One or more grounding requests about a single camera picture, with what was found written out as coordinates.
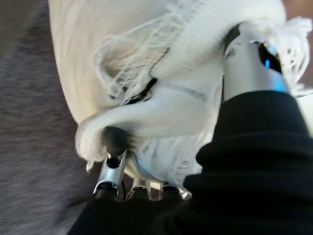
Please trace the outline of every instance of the white scarf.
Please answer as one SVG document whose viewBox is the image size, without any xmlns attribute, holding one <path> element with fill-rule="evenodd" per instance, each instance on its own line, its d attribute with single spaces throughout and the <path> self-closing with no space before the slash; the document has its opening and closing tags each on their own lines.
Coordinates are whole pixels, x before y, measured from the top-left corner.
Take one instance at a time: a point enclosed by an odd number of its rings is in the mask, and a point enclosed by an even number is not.
<svg viewBox="0 0 313 235">
<path fill-rule="evenodd" d="M 87 169 L 107 157 L 101 135 L 112 125 L 131 136 L 132 177 L 181 187 L 186 175 L 200 172 L 195 155 L 211 140 L 219 110 L 223 38 L 240 22 L 277 48 L 293 95 L 311 92 L 297 82 L 310 59 L 312 23 L 286 23 L 281 0 L 86 1 L 75 1 L 63 17 L 49 4 L 58 71 Z M 125 105 L 151 80 L 149 71 L 157 78 L 151 99 Z"/>
</svg>

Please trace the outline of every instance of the black fabric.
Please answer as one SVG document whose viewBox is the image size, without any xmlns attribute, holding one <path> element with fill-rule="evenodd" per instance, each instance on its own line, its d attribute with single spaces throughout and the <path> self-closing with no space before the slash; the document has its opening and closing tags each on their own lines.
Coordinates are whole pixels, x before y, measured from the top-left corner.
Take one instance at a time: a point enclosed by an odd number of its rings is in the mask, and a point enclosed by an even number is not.
<svg viewBox="0 0 313 235">
<path fill-rule="evenodd" d="M 222 104 L 192 199 L 93 201 L 70 235 L 313 234 L 313 141 L 288 94 L 254 92 Z"/>
</svg>

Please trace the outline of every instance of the blue light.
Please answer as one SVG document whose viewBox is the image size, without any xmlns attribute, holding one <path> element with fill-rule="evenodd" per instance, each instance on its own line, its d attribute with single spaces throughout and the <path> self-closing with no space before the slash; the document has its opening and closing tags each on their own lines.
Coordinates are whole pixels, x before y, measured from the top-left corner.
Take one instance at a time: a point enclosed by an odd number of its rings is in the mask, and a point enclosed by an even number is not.
<svg viewBox="0 0 313 235">
<path fill-rule="evenodd" d="M 270 68 L 269 60 L 266 60 L 266 61 L 265 61 L 265 67 L 266 67 L 267 69 Z"/>
</svg>

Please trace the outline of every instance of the prosthetic hand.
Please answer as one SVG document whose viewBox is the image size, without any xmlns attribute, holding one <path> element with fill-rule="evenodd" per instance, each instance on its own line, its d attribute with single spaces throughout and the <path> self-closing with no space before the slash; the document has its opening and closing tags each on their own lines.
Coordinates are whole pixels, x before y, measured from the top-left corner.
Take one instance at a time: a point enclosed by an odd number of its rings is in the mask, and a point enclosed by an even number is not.
<svg viewBox="0 0 313 235">
<path fill-rule="evenodd" d="M 290 190 L 292 181 L 290 183 L 285 173 L 280 172 L 286 162 L 280 161 L 286 153 L 289 158 L 295 152 L 307 154 L 300 152 L 298 147 L 293 149 L 297 143 L 290 145 L 290 142 L 294 143 L 298 136 L 308 138 L 309 133 L 295 99 L 289 95 L 278 53 L 268 42 L 258 40 L 250 27 L 246 23 L 236 26 L 225 40 L 222 103 L 213 141 L 197 155 L 198 162 L 203 166 L 202 173 L 186 177 L 184 183 L 192 192 L 192 199 L 184 202 L 177 188 L 165 185 L 161 189 L 160 200 L 151 201 L 149 183 L 134 180 L 130 194 L 123 201 L 122 176 L 128 155 L 127 133 L 107 127 L 104 130 L 104 145 L 110 157 L 103 164 L 94 199 L 69 235 L 149 234 L 152 227 L 155 234 L 184 234 L 189 231 L 228 234 L 245 229 L 251 229 L 247 234 L 253 234 L 256 231 L 255 221 L 264 223 L 258 228 L 258 234 L 263 234 L 261 230 L 270 228 L 272 224 L 266 224 L 266 220 L 258 221 L 258 217 L 238 224 L 228 221 L 236 221 L 236 213 L 245 212 L 248 218 L 253 218 L 255 213 L 258 216 L 258 211 L 262 211 L 262 215 L 270 212 L 267 201 L 259 206 L 263 203 L 262 197 L 258 198 L 262 194 L 254 194 L 256 190 L 266 195 L 267 200 L 272 202 L 269 204 L 271 207 L 279 205 L 284 208 L 293 202 L 288 201 L 285 205 L 284 200 L 276 200 L 271 192 L 273 186 L 283 198 L 286 198 L 285 194 L 289 196 L 294 192 L 301 198 L 301 193 L 305 193 L 303 188 L 302 191 Z M 253 151 L 275 154 L 270 158 L 254 159 L 251 157 Z M 260 174 L 253 174 L 255 168 Z M 245 169 L 246 177 L 240 178 L 243 175 L 241 169 Z M 278 181 L 276 178 L 267 181 L 268 174 L 272 172 L 277 174 Z M 252 178 L 262 183 L 255 184 Z M 301 184 L 292 185 L 293 188 L 299 186 Z M 223 216 L 233 219 L 224 220 Z M 275 216 L 277 221 L 282 219 L 279 214 Z M 281 230 L 279 226 L 275 227 L 276 231 L 282 231 L 286 225 L 283 224 Z"/>
</svg>

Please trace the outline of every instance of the gray carpet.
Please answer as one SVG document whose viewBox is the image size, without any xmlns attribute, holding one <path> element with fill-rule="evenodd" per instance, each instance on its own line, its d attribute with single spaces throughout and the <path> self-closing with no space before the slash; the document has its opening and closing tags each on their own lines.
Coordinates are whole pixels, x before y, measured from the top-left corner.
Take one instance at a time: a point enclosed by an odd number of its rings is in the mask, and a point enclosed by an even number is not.
<svg viewBox="0 0 313 235">
<path fill-rule="evenodd" d="M 66 234 L 91 196 L 74 149 L 76 123 L 65 102 L 43 4 L 0 64 L 0 234 Z"/>
</svg>

